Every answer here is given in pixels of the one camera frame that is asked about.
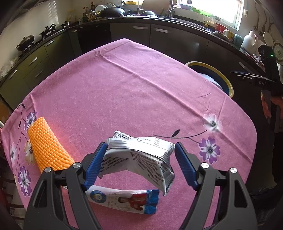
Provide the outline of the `person right hand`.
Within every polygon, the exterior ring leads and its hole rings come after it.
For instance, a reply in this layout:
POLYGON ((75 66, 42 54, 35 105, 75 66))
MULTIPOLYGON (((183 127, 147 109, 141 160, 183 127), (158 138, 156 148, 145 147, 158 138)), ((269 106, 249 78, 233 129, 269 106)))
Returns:
MULTIPOLYGON (((281 109, 280 115, 282 119, 282 113, 283 113, 283 99, 282 96, 279 97, 271 97, 271 102, 274 103, 275 105, 279 106, 281 109)), ((268 109, 268 103, 265 101, 264 95, 261 93, 261 104, 263 107, 263 113, 266 118, 271 118, 271 112, 268 109)))

